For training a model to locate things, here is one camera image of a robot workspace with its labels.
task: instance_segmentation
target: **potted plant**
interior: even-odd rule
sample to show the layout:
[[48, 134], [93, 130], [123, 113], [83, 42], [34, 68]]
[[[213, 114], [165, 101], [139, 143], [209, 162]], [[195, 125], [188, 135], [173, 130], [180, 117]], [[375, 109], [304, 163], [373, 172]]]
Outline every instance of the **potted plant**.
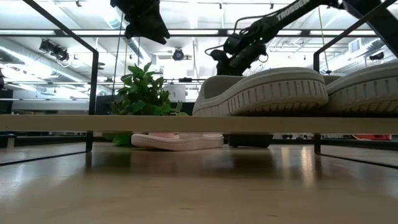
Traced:
[[[128, 66], [131, 74], [121, 77], [124, 87], [118, 90], [111, 103], [112, 112], [118, 115], [188, 116], [180, 112], [182, 103], [171, 108], [170, 93], [163, 89], [164, 79], [160, 77], [155, 80], [155, 72], [148, 72], [150, 65], [151, 63], [146, 64], [144, 69], [137, 65]], [[113, 142], [116, 146], [130, 146], [130, 134], [117, 134], [113, 137]]]

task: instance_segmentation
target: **robotic arm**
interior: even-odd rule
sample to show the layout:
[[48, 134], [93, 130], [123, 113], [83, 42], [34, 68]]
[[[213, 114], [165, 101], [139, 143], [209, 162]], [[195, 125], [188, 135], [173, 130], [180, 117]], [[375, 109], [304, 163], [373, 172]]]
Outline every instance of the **robotic arm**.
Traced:
[[[343, 0], [341, 4], [338, 0], [296, 0], [285, 8], [262, 16], [240, 33], [228, 37], [223, 50], [212, 51], [210, 56], [218, 61], [217, 75], [241, 76], [260, 55], [267, 54], [265, 44], [271, 41], [278, 31], [320, 5], [345, 9], [360, 19], [380, 4], [380, 0]], [[398, 38], [396, 38], [398, 30], [389, 28], [398, 27], [398, 20], [387, 9], [384, 9], [370, 19], [368, 25], [398, 57]]]
[[224, 43], [224, 50], [214, 50], [210, 54], [218, 61], [217, 75], [242, 75], [260, 55], [267, 54], [265, 44], [278, 31], [320, 5], [342, 7], [338, 0], [296, 0], [276, 12], [262, 16], [240, 33], [232, 34]]

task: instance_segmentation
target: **cable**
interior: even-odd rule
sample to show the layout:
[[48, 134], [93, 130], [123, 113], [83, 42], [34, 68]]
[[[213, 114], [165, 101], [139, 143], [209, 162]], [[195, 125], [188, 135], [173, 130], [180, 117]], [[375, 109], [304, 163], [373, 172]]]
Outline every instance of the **cable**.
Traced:
[[59, 65], [61, 65], [62, 67], [67, 68], [67, 67], [69, 67], [69, 66], [72, 64], [72, 61], [73, 61], [73, 59], [70, 61], [69, 65], [62, 65], [61, 62], [60, 62], [59, 60], [57, 60], [57, 63], [58, 63]]
[[116, 61], [114, 64], [114, 74], [113, 74], [113, 85], [112, 85], [112, 98], [114, 98], [114, 83], [116, 82], [116, 68], [118, 66], [118, 57], [119, 57], [119, 46], [120, 46], [120, 36], [122, 34], [122, 24], [123, 24], [123, 16], [124, 14], [122, 13], [122, 18], [120, 22], [120, 30], [119, 30], [119, 39], [118, 39], [118, 51], [116, 51]]
[[126, 74], [127, 68], [127, 41], [126, 41], [126, 55], [124, 56], [124, 74]]
[[284, 8], [278, 9], [278, 10], [276, 10], [275, 12], [270, 12], [270, 13], [265, 14], [265, 15], [262, 15], [262, 16], [247, 16], [247, 17], [242, 17], [242, 18], [238, 19], [238, 20], [235, 22], [234, 32], [233, 32], [233, 33], [235, 33], [236, 28], [237, 28], [237, 26], [238, 26], [238, 22], [240, 22], [240, 21], [243, 21], [243, 20], [246, 20], [246, 19], [257, 19], [257, 18], [261, 18], [261, 17], [273, 16], [274, 14], [277, 14], [277, 13], [281, 12], [283, 9], [284, 9]]
[[137, 59], [137, 65], [139, 66], [139, 55], [141, 53], [141, 37], [138, 37], [138, 59]]
[[221, 44], [221, 45], [219, 45], [219, 46], [216, 46], [216, 47], [210, 47], [209, 49], [206, 49], [206, 50], [205, 50], [205, 54], [207, 54], [207, 55], [211, 56], [209, 53], [207, 53], [207, 51], [209, 51], [209, 50], [213, 50], [213, 49], [217, 49], [217, 48], [219, 48], [219, 47], [222, 47], [222, 46], [224, 46], [224, 44]]
[[[322, 17], [321, 17], [321, 7], [319, 7], [319, 6], [318, 6], [318, 14], [319, 14], [319, 23], [321, 25], [322, 42], [323, 42], [323, 46], [325, 46], [325, 38], [323, 36], [323, 26], [322, 26]], [[329, 70], [329, 65], [328, 65], [328, 58], [326, 57], [326, 50], [324, 50], [323, 53], [325, 54], [326, 69], [328, 71], [330, 71]]]

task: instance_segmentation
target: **hanging wire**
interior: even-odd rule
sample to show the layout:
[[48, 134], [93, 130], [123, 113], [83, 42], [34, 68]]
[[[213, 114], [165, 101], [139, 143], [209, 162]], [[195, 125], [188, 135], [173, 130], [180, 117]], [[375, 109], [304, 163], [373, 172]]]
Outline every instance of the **hanging wire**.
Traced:
[[114, 73], [113, 73], [113, 84], [112, 84], [112, 98], [114, 98], [114, 84], [116, 82], [116, 69], [118, 67], [118, 57], [119, 57], [119, 46], [120, 46], [120, 36], [122, 34], [122, 24], [123, 24], [123, 16], [124, 14], [122, 14], [122, 18], [121, 18], [121, 22], [120, 22], [120, 30], [119, 30], [119, 39], [118, 39], [118, 50], [116, 51], [116, 61], [114, 63]]
[[207, 51], [209, 51], [209, 50], [213, 50], [213, 49], [217, 49], [217, 48], [219, 48], [219, 47], [222, 47], [222, 46], [224, 46], [224, 45], [223, 45], [223, 44], [221, 44], [221, 45], [219, 45], [219, 46], [216, 46], [216, 47], [210, 47], [209, 49], [206, 49], [206, 50], [205, 50], [205, 54], [207, 54], [207, 55], [211, 56], [209, 53], [207, 53]]
[[137, 65], [139, 66], [139, 56], [141, 53], [141, 37], [138, 37], [138, 59], [137, 59]]
[[124, 56], [124, 74], [126, 74], [127, 68], [127, 41], [126, 41], [126, 55]]
[[[321, 7], [318, 7], [318, 14], [319, 14], [319, 23], [320, 23], [320, 25], [321, 25], [322, 43], [323, 43], [323, 46], [325, 46], [325, 38], [324, 38], [324, 36], [323, 36], [323, 25], [322, 25]], [[329, 70], [329, 65], [328, 65], [328, 58], [326, 57], [326, 50], [324, 50], [323, 53], [325, 54], [326, 69], [327, 69], [328, 71], [330, 71], [330, 70]]]
[[195, 50], [195, 41], [192, 41], [192, 47], [193, 47], [193, 71], [196, 73], [197, 78], [199, 78], [199, 73], [197, 69], [197, 57], [196, 57], [196, 50]]

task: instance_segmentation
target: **track light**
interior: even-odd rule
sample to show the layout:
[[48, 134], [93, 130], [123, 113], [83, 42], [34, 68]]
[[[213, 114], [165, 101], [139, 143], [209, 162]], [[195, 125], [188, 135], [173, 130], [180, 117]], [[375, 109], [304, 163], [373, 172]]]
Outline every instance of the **track light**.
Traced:
[[181, 61], [183, 59], [184, 59], [184, 53], [182, 52], [182, 49], [175, 49], [175, 52], [173, 54], [173, 60]]
[[384, 53], [383, 52], [380, 52], [380, 53], [378, 53], [376, 55], [369, 56], [370, 60], [381, 60], [383, 58], [384, 58]]
[[49, 40], [42, 40], [39, 50], [43, 51], [45, 54], [50, 53], [51, 56], [54, 56], [61, 62], [66, 62], [69, 60], [68, 49], [59, 45], [55, 45]]

